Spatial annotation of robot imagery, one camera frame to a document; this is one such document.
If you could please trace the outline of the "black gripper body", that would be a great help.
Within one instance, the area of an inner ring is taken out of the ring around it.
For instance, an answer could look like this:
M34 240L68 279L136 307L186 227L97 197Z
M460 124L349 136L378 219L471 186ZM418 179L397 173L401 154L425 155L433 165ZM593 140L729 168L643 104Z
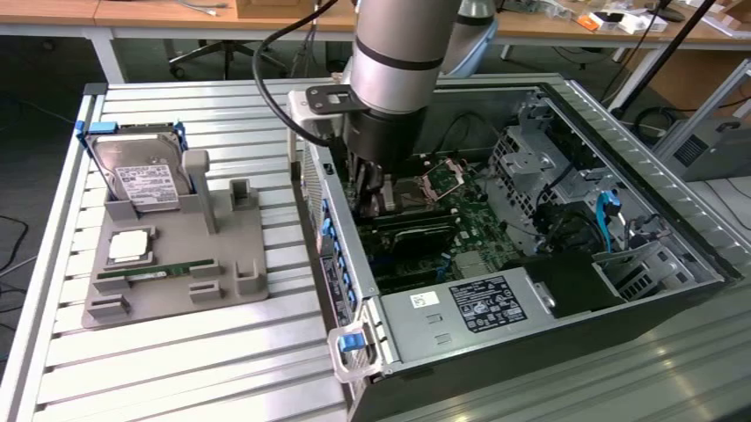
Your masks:
M406 114L364 110L345 116L346 150L374 164L397 164L413 152L421 134L426 108Z

